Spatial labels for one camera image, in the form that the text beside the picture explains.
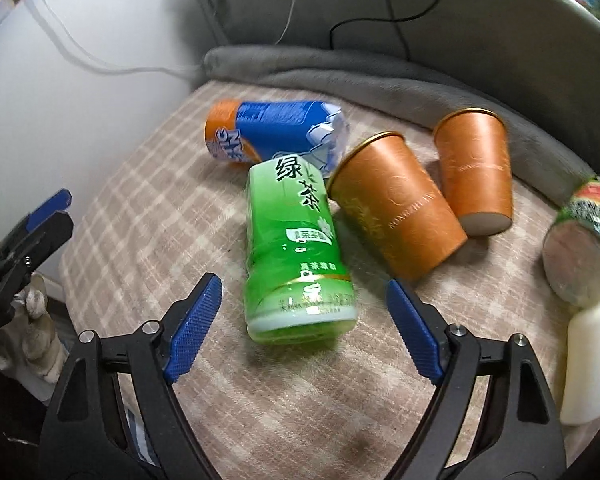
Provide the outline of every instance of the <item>green bottle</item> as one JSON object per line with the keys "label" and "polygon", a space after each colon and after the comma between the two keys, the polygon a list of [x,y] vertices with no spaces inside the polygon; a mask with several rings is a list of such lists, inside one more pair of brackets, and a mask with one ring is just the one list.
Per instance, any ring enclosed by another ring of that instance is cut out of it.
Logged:
{"label": "green bottle", "polygon": [[274,158],[250,169],[247,194],[251,338],[289,344],[351,330],[358,311],[320,171],[298,155]]}

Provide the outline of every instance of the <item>gold cup rim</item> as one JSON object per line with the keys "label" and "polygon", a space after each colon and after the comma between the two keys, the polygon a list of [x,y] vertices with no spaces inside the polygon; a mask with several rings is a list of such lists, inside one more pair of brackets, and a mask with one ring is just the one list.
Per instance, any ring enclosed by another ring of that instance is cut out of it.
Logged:
{"label": "gold cup rim", "polygon": [[440,130],[440,128],[443,126],[444,123],[446,123],[449,119],[452,119],[458,115],[467,114],[467,113],[471,113],[471,112],[487,114],[487,115],[490,115],[491,117],[495,117],[497,120],[500,121],[502,126],[506,127],[504,121],[496,112],[492,112],[491,110],[487,110],[486,108],[460,108],[459,110],[456,110],[455,112],[451,112],[450,114],[445,115],[442,119],[440,119],[438,121],[438,124],[436,124],[435,128],[433,128],[433,132],[432,132],[433,143],[434,144],[436,143],[436,136],[438,135],[438,131]]}
{"label": "gold cup rim", "polygon": [[329,180],[327,181],[327,196],[329,198],[331,198],[331,188],[333,187],[333,183],[335,182],[336,177],[338,176],[338,174],[340,173],[342,168],[344,168],[351,161],[351,159],[353,157],[355,157],[359,152],[361,152],[364,148],[366,148],[372,142],[376,142],[376,140],[382,139],[383,137],[391,137],[391,136],[400,137],[402,140],[404,140],[404,135],[401,134],[400,132],[396,132],[394,130],[380,132],[378,134],[372,135],[368,139],[363,140],[362,142],[357,144],[349,153],[347,153],[347,155],[344,156],[344,158],[336,166],[336,169],[333,170],[333,173],[331,173],[331,176],[329,177]]}

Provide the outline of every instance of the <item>plaid fabric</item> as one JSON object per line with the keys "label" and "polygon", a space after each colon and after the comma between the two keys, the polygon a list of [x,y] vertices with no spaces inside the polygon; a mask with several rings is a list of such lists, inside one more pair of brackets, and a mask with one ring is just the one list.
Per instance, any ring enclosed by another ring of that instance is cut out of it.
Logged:
{"label": "plaid fabric", "polygon": [[[245,168],[218,163],[203,142],[213,102],[325,99],[209,82],[140,146],[90,206],[64,252],[66,302],[78,332],[135,330],[186,297],[205,271],[224,297],[189,374],[174,386],[212,463],[226,480],[378,479],[404,450],[433,387],[421,378],[382,302],[388,278],[334,205],[334,220],[360,308],[355,330],[336,344],[266,347],[250,341],[242,310],[245,271]],[[354,145],[398,130],[437,177],[428,132],[340,99]],[[555,211],[514,183],[511,229],[472,239],[418,286],[449,322],[476,335],[531,340],[558,397],[564,384],[569,313],[544,279],[539,255]],[[486,381],[452,461],[464,458]],[[123,383],[132,396],[129,381]]]}

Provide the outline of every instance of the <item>textured blue pad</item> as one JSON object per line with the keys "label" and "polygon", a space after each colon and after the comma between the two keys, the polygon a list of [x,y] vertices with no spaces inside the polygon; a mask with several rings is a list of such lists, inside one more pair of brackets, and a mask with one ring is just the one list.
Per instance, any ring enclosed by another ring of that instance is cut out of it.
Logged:
{"label": "textured blue pad", "polygon": [[67,209],[71,205],[71,200],[71,193],[69,193],[68,189],[61,189],[58,191],[29,215],[29,220],[27,220],[27,225],[25,226],[27,232],[30,233],[35,230],[56,211],[64,211]]}
{"label": "textured blue pad", "polygon": [[191,306],[187,317],[171,339],[169,362],[164,369],[167,383],[174,383],[182,374],[191,370],[191,365],[209,332],[221,301],[222,282],[220,278],[214,276]]}
{"label": "textured blue pad", "polygon": [[386,306],[418,373],[433,384],[439,384],[445,373],[440,366],[438,343],[395,280],[391,280],[386,287]]}

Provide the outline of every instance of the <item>can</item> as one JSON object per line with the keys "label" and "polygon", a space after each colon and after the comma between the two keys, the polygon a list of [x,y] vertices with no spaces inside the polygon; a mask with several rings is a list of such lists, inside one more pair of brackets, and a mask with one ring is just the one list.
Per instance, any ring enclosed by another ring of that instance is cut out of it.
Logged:
{"label": "can", "polygon": [[348,139],[341,108],[323,101],[218,101],[205,125],[206,147],[219,160],[257,164],[296,154],[323,177],[338,165]]}
{"label": "can", "polygon": [[467,240],[398,132],[376,134],[355,147],[334,171],[327,190],[379,248],[394,275],[410,282]]}
{"label": "can", "polygon": [[558,213],[542,246],[547,281],[568,303],[600,301],[600,176],[581,186]]}
{"label": "can", "polygon": [[320,171],[285,155],[253,166],[247,190],[250,337],[289,344],[351,330],[358,311]]}
{"label": "can", "polygon": [[442,191],[469,236],[501,233],[513,221],[507,130],[490,110],[464,108],[433,132],[440,154]]}

